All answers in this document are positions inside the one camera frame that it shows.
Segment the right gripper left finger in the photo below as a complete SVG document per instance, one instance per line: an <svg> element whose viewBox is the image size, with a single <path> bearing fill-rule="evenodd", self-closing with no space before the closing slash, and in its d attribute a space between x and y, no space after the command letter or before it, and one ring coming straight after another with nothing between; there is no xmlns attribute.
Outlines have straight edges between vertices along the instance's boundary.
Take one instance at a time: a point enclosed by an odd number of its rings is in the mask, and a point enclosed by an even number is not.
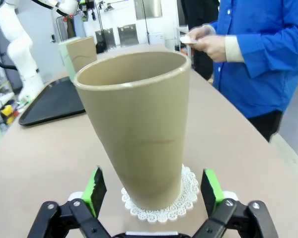
<svg viewBox="0 0 298 238"><path fill-rule="evenodd" d="M98 220L106 194L103 172L93 171L85 191L63 205L55 201L44 202L29 231L29 238L65 238L70 230L79 229L85 238L111 237Z"/></svg>

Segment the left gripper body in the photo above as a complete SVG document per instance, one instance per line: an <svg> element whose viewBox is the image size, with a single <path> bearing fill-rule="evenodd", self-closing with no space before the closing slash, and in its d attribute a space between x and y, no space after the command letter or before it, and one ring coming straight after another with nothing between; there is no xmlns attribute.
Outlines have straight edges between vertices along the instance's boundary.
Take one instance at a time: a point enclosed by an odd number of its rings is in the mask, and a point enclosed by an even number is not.
<svg viewBox="0 0 298 238"><path fill-rule="evenodd" d="M85 15L87 15L89 10L95 9L95 1L94 0L79 0L78 6L79 6L80 11L82 11Z"/></svg>

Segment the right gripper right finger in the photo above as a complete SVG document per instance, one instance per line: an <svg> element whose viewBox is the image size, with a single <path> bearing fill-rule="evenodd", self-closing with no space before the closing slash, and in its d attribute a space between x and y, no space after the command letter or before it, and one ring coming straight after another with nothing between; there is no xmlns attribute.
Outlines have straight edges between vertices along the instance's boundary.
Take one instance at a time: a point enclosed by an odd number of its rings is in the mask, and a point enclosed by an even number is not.
<svg viewBox="0 0 298 238"><path fill-rule="evenodd" d="M225 198L213 170L203 170L200 189L208 219L194 238L222 238L226 230L236 230L242 238L278 237L266 204L254 200L244 205L234 198Z"/></svg>

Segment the person's right hand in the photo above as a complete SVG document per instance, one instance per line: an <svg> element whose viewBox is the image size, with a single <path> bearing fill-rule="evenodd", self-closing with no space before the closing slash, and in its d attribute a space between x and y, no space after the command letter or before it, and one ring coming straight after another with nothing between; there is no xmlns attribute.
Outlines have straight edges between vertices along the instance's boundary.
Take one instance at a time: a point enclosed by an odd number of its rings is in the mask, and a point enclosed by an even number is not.
<svg viewBox="0 0 298 238"><path fill-rule="evenodd" d="M192 28L187 35L192 41L198 41L206 36L214 35L216 33L215 29L211 25L203 25L200 27Z"/></svg>

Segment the person's left hand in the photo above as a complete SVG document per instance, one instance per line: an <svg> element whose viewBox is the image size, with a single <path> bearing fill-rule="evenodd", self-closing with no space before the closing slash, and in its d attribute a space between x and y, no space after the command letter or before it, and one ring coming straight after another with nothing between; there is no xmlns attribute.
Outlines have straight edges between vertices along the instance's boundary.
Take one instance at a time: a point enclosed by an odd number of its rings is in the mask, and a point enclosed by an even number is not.
<svg viewBox="0 0 298 238"><path fill-rule="evenodd" d="M205 52L214 62L225 62L225 36L209 35L198 40L193 48Z"/></svg>

